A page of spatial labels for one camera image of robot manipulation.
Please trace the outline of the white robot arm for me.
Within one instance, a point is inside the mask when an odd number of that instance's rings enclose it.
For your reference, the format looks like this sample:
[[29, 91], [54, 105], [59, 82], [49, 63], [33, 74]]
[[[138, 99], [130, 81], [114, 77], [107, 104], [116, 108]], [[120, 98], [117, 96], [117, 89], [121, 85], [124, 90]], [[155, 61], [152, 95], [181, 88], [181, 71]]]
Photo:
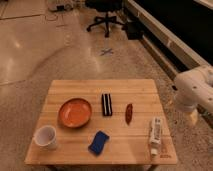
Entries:
[[198, 105], [213, 113], [213, 66], [202, 65], [181, 72], [174, 78], [176, 109], [192, 113]]

